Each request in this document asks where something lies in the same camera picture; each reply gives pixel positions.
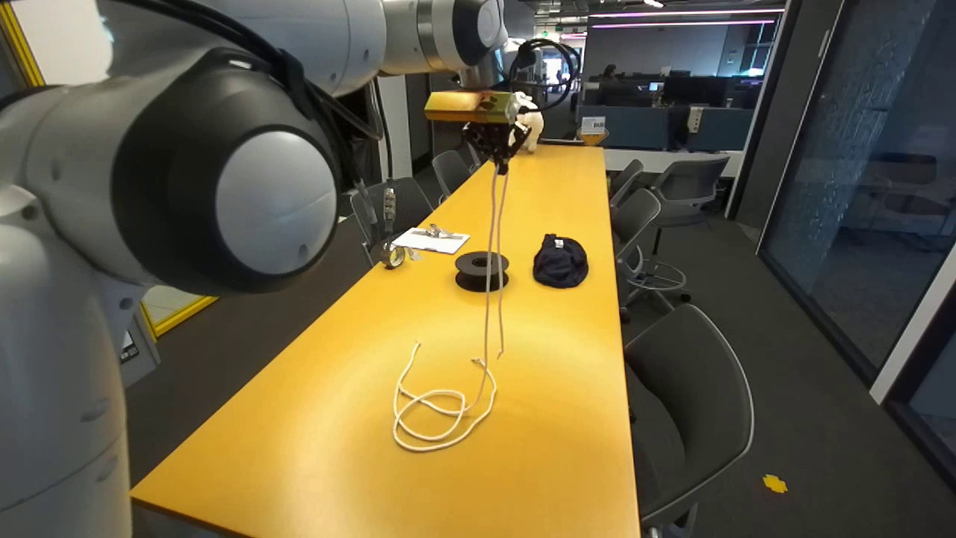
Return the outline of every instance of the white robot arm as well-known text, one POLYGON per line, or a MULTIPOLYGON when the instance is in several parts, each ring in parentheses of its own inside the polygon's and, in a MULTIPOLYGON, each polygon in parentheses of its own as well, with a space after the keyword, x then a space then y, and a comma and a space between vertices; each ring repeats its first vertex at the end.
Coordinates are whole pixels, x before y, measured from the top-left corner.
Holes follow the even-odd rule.
POLYGON ((131 536, 115 355, 142 291, 303 272, 354 182, 327 98, 378 73, 460 73, 500 33, 497 0, 96 3, 111 77, 0 107, 3 538, 131 536))

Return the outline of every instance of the desk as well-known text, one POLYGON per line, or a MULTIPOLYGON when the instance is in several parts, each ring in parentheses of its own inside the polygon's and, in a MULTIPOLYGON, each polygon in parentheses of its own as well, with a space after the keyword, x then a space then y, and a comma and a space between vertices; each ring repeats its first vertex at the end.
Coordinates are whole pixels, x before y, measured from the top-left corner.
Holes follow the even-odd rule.
MULTIPOLYGON (((472 234, 466 252, 484 249, 490 178, 484 164, 429 219, 472 234)), ((370 270, 131 497, 275 538, 636 538, 603 152, 542 148, 512 158, 506 182, 500 396, 462 447, 406 456, 390 442, 390 393, 415 342, 415 393, 478 385, 484 296, 456 291, 453 257, 421 255, 370 270), (586 245, 580 287, 533 284, 545 231, 586 245)))

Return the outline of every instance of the black cable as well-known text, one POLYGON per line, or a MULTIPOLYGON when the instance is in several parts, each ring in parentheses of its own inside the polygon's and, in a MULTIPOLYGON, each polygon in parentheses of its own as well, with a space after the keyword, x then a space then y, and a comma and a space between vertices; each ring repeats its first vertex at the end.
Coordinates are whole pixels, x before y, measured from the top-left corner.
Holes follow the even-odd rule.
POLYGON ((394 155, 390 155, 387 118, 385 118, 385 106, 381 106, 381 86, 378 86, 378 77, 372 77, 370 83, 372 83, 372 92, 375 92, 375 107, 381 113, 385 172, 387 172, 387 179, 390 179, 394 178, 394 155))

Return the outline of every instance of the black chair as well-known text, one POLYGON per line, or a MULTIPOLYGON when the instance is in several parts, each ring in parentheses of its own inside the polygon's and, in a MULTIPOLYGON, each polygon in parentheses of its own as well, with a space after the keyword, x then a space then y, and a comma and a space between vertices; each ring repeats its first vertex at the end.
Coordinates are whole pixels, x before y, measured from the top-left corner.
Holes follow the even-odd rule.
POLYGON ((654 294, 665 309, 675 309, 665 294, 678 294, 687 287, 687 275, 656 261, 656 221, 663 215, 663 205, 648 188, 633 188, 618 205, 618 291, 621 291, 621 318, 626 320, 626 306, 639 294, 654 294))
POLYGON ((348 191, 348 208, 351 219, 357 221, 366 261, 378 261, 387 240, 421 225, 433 213, 433 205, 412 178, 357 185, 348 191), (394 221, 381 219, 385 188, 394 188, 394 221))
POLYGON ((612 225, 618 227, 618 213, 621 200, 639 185, 636 179, 641 178, 645 164, 639 158, 629 158, 621 175, 612 175, 606 194, 609 194, 609 215, 612 225))
POLYGON ((753 447, 745 372, 696 306, 669 311, 623 355, 641 526, 690 536, 699 494, 753 447))
POLYGON ((648 188, 663 205, 663 221, 678 225, 701 215, 717 200, 717 182, 727 155, 671 163, 648 188))

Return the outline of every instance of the cable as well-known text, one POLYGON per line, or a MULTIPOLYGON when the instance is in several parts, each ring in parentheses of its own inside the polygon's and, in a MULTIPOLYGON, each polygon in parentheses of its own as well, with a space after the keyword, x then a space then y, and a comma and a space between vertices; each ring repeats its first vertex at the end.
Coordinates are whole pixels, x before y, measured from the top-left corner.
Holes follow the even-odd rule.
MULTIPOLYGON (((500 270, 500 221, 505 221, 505 197, 506 197, 506 178, 505 175, 493 175, 493 185, 490 185, 490 231, 485 231, 485 252, 494 255, 497 261, 497 351, 494 351, 494 358, 505 355, 505 270, 500 270)), ((394 396, 390 396, 390 439, 412 453, 412 456, 429 456, 429 453, 444 453, 444 448, 453 448, 460 447, 462 439, 472 436, 472 430, 478 430, 478 426, 484 426, 484 418, 494 409, 494 400, 497 400, 497 376, 494 372, 490 369, 490 294, 484 296, 484 323, 481 323, 481 342, 484 342, 484 351, 481 351, 481 358, 472 358, 472 364, 481 372, 481 384, 478 384, 478 393, 475 393, 475 400, 469 400, 460 388, 427 388, 421 396, 409 393, 406 388, 406 381, 418 363, 418 354, 421 354, 421 342, 412 346, 409 354, 409 363, 403 364, 403 372, 396 373, 396 384, 394 384, 394 396), (481 405, 481 396, 485 388, 485 408, 478 409, 478 417, 469 421, 469 414, 475 414, 475 408, 481 405), (406 417, 412 409, 429 409, 441 418, 450 418, 450 426, 444 430, 418 430, 406 421, 406 417)))

